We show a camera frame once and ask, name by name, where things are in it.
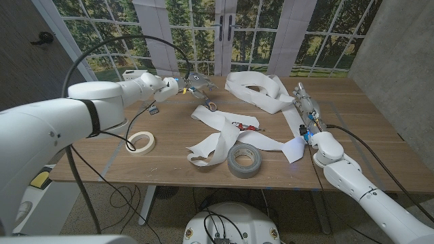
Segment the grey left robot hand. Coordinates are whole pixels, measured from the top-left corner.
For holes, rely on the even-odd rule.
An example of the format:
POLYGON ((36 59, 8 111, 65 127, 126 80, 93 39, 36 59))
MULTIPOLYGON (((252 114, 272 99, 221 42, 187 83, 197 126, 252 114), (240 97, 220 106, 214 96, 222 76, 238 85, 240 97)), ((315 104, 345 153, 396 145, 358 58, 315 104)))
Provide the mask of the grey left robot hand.
POLYGON ((206 90, 211 91, 213 88, 217 88, 209 77, 201 73, 190 73, 187 78, 179 78, 177 82, 179 93, 190 93, 194 97, 204 100, 208 100, 206 90))

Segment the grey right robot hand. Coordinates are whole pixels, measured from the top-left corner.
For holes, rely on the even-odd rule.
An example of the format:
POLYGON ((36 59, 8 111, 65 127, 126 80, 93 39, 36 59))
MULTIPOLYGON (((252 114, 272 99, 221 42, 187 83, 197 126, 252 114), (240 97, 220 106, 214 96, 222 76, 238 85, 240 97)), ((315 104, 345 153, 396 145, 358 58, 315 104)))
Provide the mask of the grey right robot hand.
POLYGON ((293 94, 295 96, 294 106, 297 108, 307 131, 312 134, 325 131, 327 128, 322 121, 320 107, 310 97, 301 82, 294 88, 293 94))

